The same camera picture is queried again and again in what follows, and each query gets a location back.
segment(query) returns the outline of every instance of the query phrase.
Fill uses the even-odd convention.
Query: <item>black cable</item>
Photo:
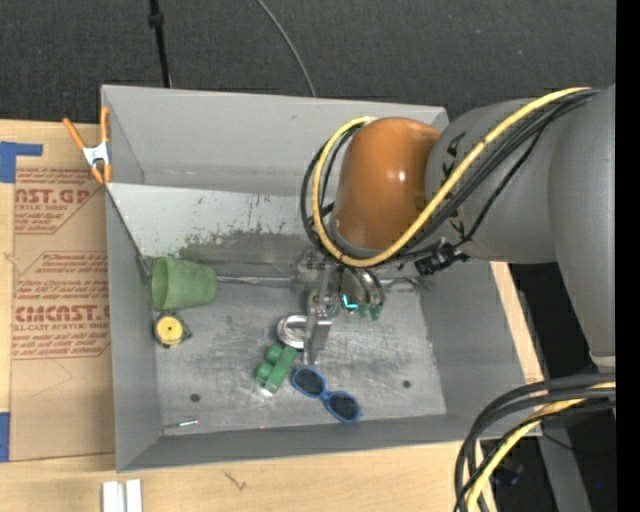
[[[378,279],[378,276],[375,275],[375,273],[371,269],[365,268],[364,271],[373,280],[373,283],[376,285],[376,288],[378,289],[378,296],[380,297],[380,299],[382,299],[385,296],[385,294],[384,294],[384,288],[382,287],[382,283],[380,282],[380,279]]]
[[[307,171],[304,173],[304,177],[302,178],[302,186],[300,187],[300,217],[302,218],[302,227],[304,227],[305,233],[307,237],[314,245],[316,249],[326,254],[324,246],[320,241],[320,237],[318,234],[313,231],[313,217],[309,220],[309,214],[307,211],[307,188],[309,188],[309,180],[311,179],[311,175],[313,174],[313,170],[320,159],[320,155],[322,154],[322,150],[329,143],[325,142],[322,147],[313,155],[309,166],[307,167]]]
[[[345,268],[348,268],[353,274],[353,277],[355,277],[358,280],[358,283],[360,283],[360,288],[362,288],[362,290],[364,291],[365,304],[370,304],[371,292],[369,291],[369,286],[367,286],[367,282],[362,278],[362,275],[360,274],[359,270],[357,268],[352,268],[352,267],[345,267]]]
[[[550,436],[549,434],[547,434],[546,432],[542,433],[542,437],[544,437],[545,439],[547,439],[548,441],[551,441],[553,444],[556,444],[566,450],[571,450],[572,452],[574,452],[575,450],[573,449],[573,447],[569,446],[568,444],[563,443],[562,441],[559,441],[558,439],[556,439],[555,437]]]
[[[160,68],[162,69],[162,83],[164,87],[171,89],[171,75],[169,74],[169,61],[167,59],[167,51],[164,46],[164,14],[160,12],[160,4],[158,0],[150,0],[151,14],[149,15],[149,26],[155,30],[156,43],[158,45],[158,54],[160,56]]]
[[[331,155],[331,158],[327,163],[327,170],[325,172],[324,179],[322,180],[322,189],[320,194],[320,208],[322,208],[324,205],[324,197],[327,193],[327,186],[329,185],[329,176],[331,175],[331,171],[333,170],[333,165],[335,164],[336,157],[338,156],[338,153],[342,149],[342,146],[345,145],[345,143],[351,138],[351,136],[356,132],[356,130],[358,130],[358,128],[360,127],[354,126],[353,128],[350,128],[349,130],[347,130],[347,132],[345,132],[344,134],[344,137],[342,137],[338,141],[338,143],[335,146],[335,149],[333,150],[333,154]]]
[[[469,451],[467,453],[467,465],[469,467],[469,474],[473,474],[477,469],[476,451],[473,449],[475,441],[479,441],[480,435],[493,423],[500,419],[510,416],[515,412],[519,412],[530,407],[536,407],[538,405],[546,405],[553,402],[575,399],[589,399],[589,398],[611,398],[615,397],[615,389],[583,389],[572,388],[561,391],[550,391],[548,395],[541,397],[531,397],[521,399],[517,402],[513,402],[509,405],[498,409],[494,413],[484,418],[484,421],[476,425],[473,435],[471,436],[471,443]]]
[[[501,420],[506,416],[510,416],[516,412],[530,409],[540,405],[557,402],[560,400],[575,400],[586,398],[607,398],[612,394],[615,394],[615,389],[584,389],[584,387],[572,387],[561,390],[550,390],[547,395],[525,397],[519,400],[505,404],[498,409],[491,410],[483,416],[478,416],[474,424],[472,425],[467,438],[463,443],[461,453],[463,457],[467,457],[470,461],[470,469],[475,470],[475,451],[473,450],[473,444],[479,440],[480,435],[487,430],[492,424]]]
[[[536,405],[542,405],[544,403],[550,403],[561,399],[584,398],[588,395],[593,395],[593,393],[591,393],[592,391],[603,390],[588,390],[588,395],[581,395],[579,397],[576,397],[576,393],[578,391],[581,393],[583,391],[587,391],[584,389],[586,387],[609,381],[611,381],[610,375],[575,375],[559,379],[551,379],[547,382],[527,384],[511,390],[510,392],[505,393],[504,395],[501,395],[493,400],[476,417],[476,420],[471,426],[467,438],[464,440],[462,447],[458,453],[454,470],[454,484],[456,486],[456,490],[459,491],[460,486],[462,485],[465,459],[472,459],[472,463],[475,460],[473,443],[475,442],[477,437],[492,423],[498,421],[504,416],[513,414],[514,412],[518,412],[523,409],[535,407]],[[531,393],[537,393],[541,391],[547,391],[548,394],[539,397],[529,397],[525,398],[524,400],[517,400],[523,396],[526,397]]]
[[[342,134],[342,136],[338,141],[336,141],[336,144],[334,144],[333,153],[331,154],[331,157],[330,157],[330,161],[329,161],[330,165],[333,165],[333,163],[335,162],[335,156],[337,155],[342,145],[344,145],[344,143],[351,138],[351,136],[357,131],[358,128],[360,128],[360,125],[350,128],[349,130],[347,130],[345,133]],[[315,167],[318,163],[318,160],[320,159],[320,155],[322,154],[322,151],[325,149],[328,143],[329,141],[327,140],[327,142],[325,142],[322,145],[322,147],[316,152],[316,154],[311,159],[311,162],[307,166],[307,170],[302,179],[302,186],[300,187],[300,216],[302,218],[302,225],[304,227],[304,230],[309,240],[311,240],[311,242],[316,247],[316,249],[320,250],[324,254],[328,254],[328,252],[325,249],[325,247],[322,245],[322,242],[320,241],[318,234],[313,231],[313,226],[314,226],[313,216],[310,216],[307,210],[307,192],[309,188],[309,182],[311,181],[311,177],[313,176]],[[325,188],[323,190],[326,190],[327,179],[328,179],[327,175],[325,175]],[[321,216],[324,216],[330,211],[332,211],[333,207],[334,207],[334,204],[331,203],[326,207],[321,208]]]
[[[486,177],[491,174],[497,167],[500,165],[504,159],[510,155],[514,150],[520,147],[526,140],[531,138],[534,135],[540,134],[544,128],[546,128],[551,122],[555,121],[559,117],[569,113],[582,106],[590,96],[597,94],[596,91],[579,91],[574,93],[573,95],[566,96],[561,98],[560,100],[556,100],[556,102],[550,104],[553,109],[547,111],[538,111],[537,116],[535,118],[526,118],[524,123],[521,123],[516,127],[516,130],[511,133],[505,140],[503,140],[502,144],[498,146],[488,157],[487,159],[481,163],[478,170],[473,174],[471,179],[467,181],[459,191],[454,195],[454,197],[441,209],[441,211],[434,215],[431,219],[431,222],[425,229],[420,233],[419,236],[415,237],[415,242],[413,245],[417,245],[421,243],[423,240],[431,236],[451,215],[457,210],[458,207],[477,189],[477,187],[486,179]],[[409,261],[409,260],[417,260],[421,258],[425,258],[428,256],[432,256],[437,253],[437,250],[427,250],[427,251],[418,251],[415,253],[404,253],[397,255],[395,257],[389,258],[384,261],[382,264],[393,264],[397,262]]]
[[[473,433],[484,419],[490,416],[495,411],[501,410],[504,406],[513,402],[514,400],[523,396],[528,396],[532,393],[538,393],[541,391],[553,392],[566,389],[574,389],[576,387],[589,387],[596,384],[602,384],[611,380],[610,375],[603,375],[599,373],[586,374],[586,375],[572,375],[568,377],[561,377],[556,379],[549,379],[548,381],[534,382],[532,384],[525,384],[518,388],[515,388],[503,395],[500,395],[489,404],[487,404],[482,411],[476,416],[467,438],[464,440],[455,464],[455,481],[456,485],[462,482],[464,471],[464,459],[469,456],[473,449]]]
[[[289,50],[291,50],[291,53],[295,57],[296,62],[298,63],[298,66],[300,66],[300,69],[302,70],[302,74],[304,75],[304,78],[307,81],[307,86],[309,87],[309,92],[311,92],[311,96],[316,98],[318,96],[318,94],[316,93],[316,88],[313,86],[313,82],[311,81],[309,72],[307,71],[307,68],[305,67],[304,62],[300,58],[300,55],[298,54],[298,50],[296,50],[296,47],[293,45],[293,42],[291,41],[291,39],[289,39],[289,36],[285,32],[284,28],[282,28],[282,25],[280,25],[280,22],[275,17],[275,15],[271,12],[271,10],[267,7],[264,1],[256,0],[256,2],[258,2],[258,5],[260,5],[260,7],[267,14],[267,16],[269,16],[273,24],[278,29],[278,32],[280,32],[280,35],[284,39],[285,43],[287,43],[287,46],[289,46]]]
[[[504,178],[502,179],[502,181],[500,182],[498,187],[493,191],[493,193],[491,194],[491,196],[489,197],[489,199],[487,200],[487,202],[483,206],[482,210],[478,214],[478,217],[476,218],[475,222],[471,226],[471,229],[469,230],[469,232],[466,233],[462,237],[462,239],[454,247],[456,247],[456,248],[460,247],[462,244],[470,241],[473,238],[473,235],[476,233],[476,231],[478,230],[478,228],[482,224],[482,221],[486,217],[486,215],[489,212],[489,209],[491,208],[493,203],[496,201],[498,196],[506,188],[506,186],[509,184],[511,179],[515,176],[515,174],[518,172],[520,167],[522,167],[524,162],[527,160],[527,158],[529,157],[529,155],[533,151],[533,148],[538,143],[538,140],[542,136],[545,128],[547,128],[547,126],[549,126],[549,124],[551,124],[553,121],[555,121],[561,115],[565,115],[565,114],[571,112],[572,110],[574,110],[575,108],[578,108],[579,106],[582,106],[583,104],[584,104],[584,102],[580,102],[580,104],[562,105],[562,106],[559,107],[559,110],[554,113],[553,117],[544,126],[542,126],[541,129],[535,134],[533,141],[529,144],[529,146],[527,147],[526,151],[518,159],[518,161],[514,164],[514,166],[509,170],[509,172],[504,176]]]
[[[457,501],[456,501],[456,505],[454,507],[454,512],[467,512],[467,506],[465,504],[465,497],[467,492],[469,492],[469,490],[471,489],[471,487],[473,486],[473,484],[475,484],[475,482],[478,480],[478,478],[480,477],[480,475],[484,472],[484,470],[486,469],[486,467],[489,465],[492,457],[498,452],[498,450],[500,450],[504,444],[507,442],[507,440],[513,436],[515,434],[515,432],[517,430],[519,430],[520,428],[524,427],[525,425],[530,425],[531,423],[535,423],[538,422],[540,420],[549,418],[549,417],[555,417],[555,416],[569,416],[569,415],[575,415],[575,414],[594,414],[600,411],[604,411],[604,410],[610,410],[613,409],[616,406],[616,401],[614,400],[609,400],[607,402],[599,402],[596,404],[589,404],[589,403],[583,403],[580,404],[580,407],[573,407],[573,408],[569,408],[569,409],[564,409],[561,411],[554,411],[554,412],[550,412],[547,414],[543,414],[537,418],[532,418],[532,419],[528,419],[522,423],[519,423],[516,427],[512,428],[511,430],[509,430],[504,436],[502,436],[502,438],[500,438],[500,441],[498,441],[498,443],[491,449],[491,451],[487,454],[487,456],[484,458],[482,464],[480,464],[480,466],[478,466],[478,468],[471,473],[471,476],[469,478],[469,480],[467,481],[467,483],[461,487],[460,491],[456,491],[457,494]]]
[[[535,135],[533,141],[529,144],[529,147],[527,147],[526,151],[522,154],[522,156],[518,159],[518,161],[514,164],[514,166],[511,169],[509,169],[509,172],[505,175],[505,177],[502,179],[498,187],[493,191],[493,193],[491,194],[491,196],[489,197],[485,205],[482,207],[482,210],[478,214],[478,217],[476,218],[475,222],[471,226],[471,229],[469,230],[469,232],[465,233],[465,235],[460,239],[460,241],[458,241],[458,243],[456,243],[453,246],[454,248],[460,247],[461,245],[467,243],[473,238],[473,235],[475,235],[476,231],[478,231],[478,228],[480,227],[480,225],[482,224],[482,221],[487,216],[487,213],[489,213],[489,210],[491,209],[491,206],[493,205],[493,203],[495,203],[496,199],[498,199],[502,191],[507,187],[507,185],[511,181],[511,178],[515,176],[515,174],[520,170],[522,165],[527,161],[527,159],[529,158],[529,155],[531,155],[531,153],[533,152],[533,148],[538,143],[538,140],[540,139],[540,136],[542,135],[543,130],[540,130]]]

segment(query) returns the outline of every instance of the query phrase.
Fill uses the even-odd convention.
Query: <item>blue sunglasses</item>
[[[329,391],[327,378],[313,366],[297,366],[291,373],[291,385],[300,393],[319,398],[327,410],[343,423],[360,419],[360,404],[346,391]]]

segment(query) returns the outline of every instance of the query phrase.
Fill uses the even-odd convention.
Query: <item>cardboard sheet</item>
[[[112,452],[104,188],[61,123],[2,128],[44,145],[16,168],[9,458]]]

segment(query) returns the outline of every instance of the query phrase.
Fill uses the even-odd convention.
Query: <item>green plastic cup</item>
[[[158,258],[153,264],[151,297],[158,311],[210,304],[217,291],[212,267],[179,258]]]

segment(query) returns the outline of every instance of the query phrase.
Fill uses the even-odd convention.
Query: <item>yellow tape measure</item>
[[[175,313],[160,315],[155,321],[154,334],[158,342],[167,348],[177,347],[190,336],[185,323]]]

